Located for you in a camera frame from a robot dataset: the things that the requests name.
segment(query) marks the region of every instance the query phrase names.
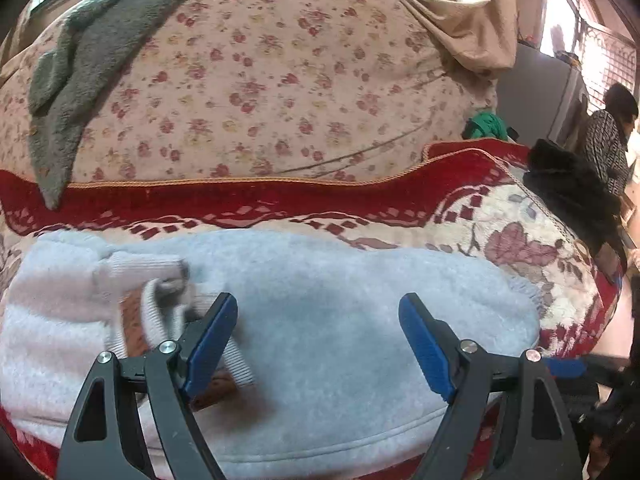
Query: metal bolt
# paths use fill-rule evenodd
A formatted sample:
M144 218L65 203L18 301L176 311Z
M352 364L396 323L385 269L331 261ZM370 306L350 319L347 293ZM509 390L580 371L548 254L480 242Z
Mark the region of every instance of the metal bolt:
M98 354L98 362L100 364L105 364L108 363L109 361L111 361L111 357L113 356L113 354L107 350L105 350L104 352L100 352Z
M540 361L540 359L542 359L540 352L538 352L537 350L534 350L533 348L530 348L529 350L527 350L524 353L524 355L527 358L527 360L531 361L532 363L537 363L538 361Z
M460 349L465 354L475 354L478 351L478 343L471 341L471 339L463 339L460 341Z
M159 348L163 354L170 354L171 352L174 352L176 348L178 348L178 345L175 343L175 341L169 340L160 343Z

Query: person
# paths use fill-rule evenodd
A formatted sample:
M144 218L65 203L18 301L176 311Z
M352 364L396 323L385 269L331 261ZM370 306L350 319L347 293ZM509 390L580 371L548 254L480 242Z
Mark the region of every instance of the person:
M609 192L621 196L629 176L626 143L638 118L638 102L620 83L604 94L604 110L594 112L586 124L581 155L596 171Z

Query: beige cloth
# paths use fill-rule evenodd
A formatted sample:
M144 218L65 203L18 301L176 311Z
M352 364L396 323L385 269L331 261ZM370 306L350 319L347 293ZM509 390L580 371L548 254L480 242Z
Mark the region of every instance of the beige cloth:
M516 59L516 0L400 0L465 68L483 75Z

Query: blue rubber tip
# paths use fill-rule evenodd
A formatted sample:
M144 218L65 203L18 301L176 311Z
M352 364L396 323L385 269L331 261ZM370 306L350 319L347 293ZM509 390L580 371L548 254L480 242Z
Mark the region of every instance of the blue rubber tip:
M450 402L456 389L449 377L449 362L406 295L400 300L398 318L431 391L440 394L445 402Z
M551 373L553 377L561 379L577 379L587 371L587 367L580 359L545 357L542 361L546 367L549 368L549 373Z
M209 386L237 320L238 304L236 298L229 295L189 358L187 378L182 387L189 399L204 393Z

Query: patterned shirt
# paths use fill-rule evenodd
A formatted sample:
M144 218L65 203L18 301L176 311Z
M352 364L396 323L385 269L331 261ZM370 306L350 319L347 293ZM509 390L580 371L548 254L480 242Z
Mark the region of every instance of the patterned shirt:
M587 124L582 156L609 192L617 196L624 192L630 171L625 153L613 116L606 110L594 112Z

